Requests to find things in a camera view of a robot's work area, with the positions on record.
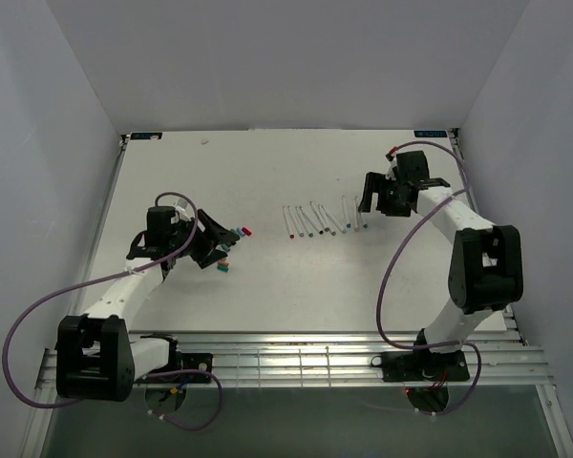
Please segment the light blue cap marker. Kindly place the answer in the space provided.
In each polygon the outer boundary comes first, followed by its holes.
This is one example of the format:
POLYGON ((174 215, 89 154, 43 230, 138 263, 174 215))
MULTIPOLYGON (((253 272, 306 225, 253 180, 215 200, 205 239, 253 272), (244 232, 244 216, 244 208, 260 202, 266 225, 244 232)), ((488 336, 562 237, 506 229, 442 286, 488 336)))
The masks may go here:
POLYGON ((344 220, 345 220, 345 226, 346 226, 346 228, 350 229, 352 226, 351 226, 351 218, 350 218, 348 201, 347 201, 345 196, 341 197, 341 201, 342 201, 342 210, 343 210, 343 215, 344 215, 344 220))

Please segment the light green cap marker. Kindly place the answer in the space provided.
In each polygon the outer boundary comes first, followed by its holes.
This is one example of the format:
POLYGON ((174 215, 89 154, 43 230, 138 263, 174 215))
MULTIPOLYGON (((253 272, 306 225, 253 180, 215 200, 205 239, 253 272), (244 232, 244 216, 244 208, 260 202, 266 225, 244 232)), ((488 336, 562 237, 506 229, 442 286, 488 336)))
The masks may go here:
POLYGON ((324 205, 322 205, 322 209, 325 212, 326 216, 329 218, 330 222, 333 226, 342 234, 347 232, 346 228, 343 224, 341 224, 338 219, 333 215, 331 211, 329 211, 324 205))

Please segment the black cap marker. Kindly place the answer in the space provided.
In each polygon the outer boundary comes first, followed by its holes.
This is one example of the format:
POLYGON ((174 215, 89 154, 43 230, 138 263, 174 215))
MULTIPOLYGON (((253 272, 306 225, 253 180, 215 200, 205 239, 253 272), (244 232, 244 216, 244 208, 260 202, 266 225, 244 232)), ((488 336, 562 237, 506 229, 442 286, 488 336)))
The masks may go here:
POLYGON ((324 234, 324 232, 325 232, 325 231, 324 231, 323 221, 321 220, 321 218, 320 218, 320 216, 319 216, 319 213, 317 212, 317 210, 316 210, 316 208, 315 208, 315 206, 314 206, 314 202, 313 202, 313 201, 310 201, 309 205, 310 205, 310 208, 311 208, 312 213, 313 213, 313 215, 314 215, 314 221, 315 221, 315 223, 316 223, 317 226, 318 226, 318 232, 319 232, 320 235, 322 235, 322 234, 324 234))

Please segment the red cap marker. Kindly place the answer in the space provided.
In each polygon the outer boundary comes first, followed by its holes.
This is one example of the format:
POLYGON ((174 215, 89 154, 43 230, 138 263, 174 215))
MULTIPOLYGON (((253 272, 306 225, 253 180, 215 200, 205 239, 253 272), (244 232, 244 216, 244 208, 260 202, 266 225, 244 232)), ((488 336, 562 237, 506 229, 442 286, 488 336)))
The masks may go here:
POLYGON ((282 212, 283 212, 283 219, 285 222, 288 237, 290 239, 294 239, 295 234, 294 234, 294 231, 291 227, 291 223, 290 223, 289 216, 288 216, 288 211, 287 211, 287 208, 285 206, 283 206, 282 212))

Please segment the teal cap marker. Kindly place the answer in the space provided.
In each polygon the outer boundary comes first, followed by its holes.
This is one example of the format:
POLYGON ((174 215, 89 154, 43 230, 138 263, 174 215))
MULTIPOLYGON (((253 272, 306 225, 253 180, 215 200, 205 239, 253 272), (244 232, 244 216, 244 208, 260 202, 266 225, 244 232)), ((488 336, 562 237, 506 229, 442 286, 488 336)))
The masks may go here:
POLYGON ((360 218, 360 220, 361 220, 361 225, 362 225, 362 227, 365 228, 365 229, 369 228, 369 225, 368 225, 368 223, 367 223, 367 220, 365 219, 364 214, 359 212, 358 216, 359 216, 359 218, 360 218))

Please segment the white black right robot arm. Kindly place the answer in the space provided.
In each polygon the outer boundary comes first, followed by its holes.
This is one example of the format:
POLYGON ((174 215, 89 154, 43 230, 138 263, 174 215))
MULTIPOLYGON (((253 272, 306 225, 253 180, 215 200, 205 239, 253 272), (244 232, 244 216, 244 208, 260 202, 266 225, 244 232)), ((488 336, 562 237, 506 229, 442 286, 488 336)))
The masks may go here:
MULTIPOLYGON (((366 175, 354 203, 356 223, 377 211, 387 217, 418 215, 453 245, 449 298, 412 343, 392 342, 381 364, 396 380, 468 376, 462 349, 487 318, 518 301, 523 292, 520 233, 496 226, 432 177, 420 141, 392 148, 386 174, 366 175)), ((249 254, 235 274, 205 286, 205 325, 212 329, 347 330, 380 325, 386 289, 371 283, 372 265, 387 252, 381 237, 353 247, 298 251, 268 246, 249 254)))

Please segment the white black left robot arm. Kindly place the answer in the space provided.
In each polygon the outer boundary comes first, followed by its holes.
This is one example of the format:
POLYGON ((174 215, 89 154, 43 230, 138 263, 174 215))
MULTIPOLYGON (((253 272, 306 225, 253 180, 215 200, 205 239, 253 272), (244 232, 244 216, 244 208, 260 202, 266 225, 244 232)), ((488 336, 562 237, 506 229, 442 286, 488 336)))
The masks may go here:
POLYGON ((146 228, 132 240, 124 275, 83 314, 65 317, 57 330, 56 389, 62 398, 126 400, 135 381, 155 373, 177 379, 186 364, 175 339, 150 334, 132 341, 129 327, 151 293, 161 286, 180 258, 200 268, 226 259, 226 248, 240 239, 198 212, 187 218, 182 208, 148 209, 146 228))

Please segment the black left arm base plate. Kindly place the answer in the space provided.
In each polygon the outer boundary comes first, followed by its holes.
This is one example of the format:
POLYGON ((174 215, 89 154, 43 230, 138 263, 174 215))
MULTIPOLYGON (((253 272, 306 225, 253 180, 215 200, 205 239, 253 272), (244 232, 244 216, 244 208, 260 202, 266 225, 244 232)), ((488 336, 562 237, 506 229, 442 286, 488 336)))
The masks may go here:
POLYGON ((211 372, 213 365, 213 355, 211 353, 181 353, 176 351, 163 367, 152 370, 149 374, 138 379, 138 383, 144 384, 208 384, 211 382, 209 376, 199 373, 179 373, 179 370, 198 370, 211 372))

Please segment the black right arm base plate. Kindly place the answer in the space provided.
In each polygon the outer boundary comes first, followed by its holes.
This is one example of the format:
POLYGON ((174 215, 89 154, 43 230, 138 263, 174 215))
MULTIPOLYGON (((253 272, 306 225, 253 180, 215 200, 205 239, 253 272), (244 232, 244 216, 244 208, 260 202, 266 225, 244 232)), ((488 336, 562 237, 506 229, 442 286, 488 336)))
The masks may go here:
POLYGON ((466 382, 470 373, 464 353, 433 353, 387 351, 379 354, 378 364, 372 367, 382 370, 384 382, 466 382))

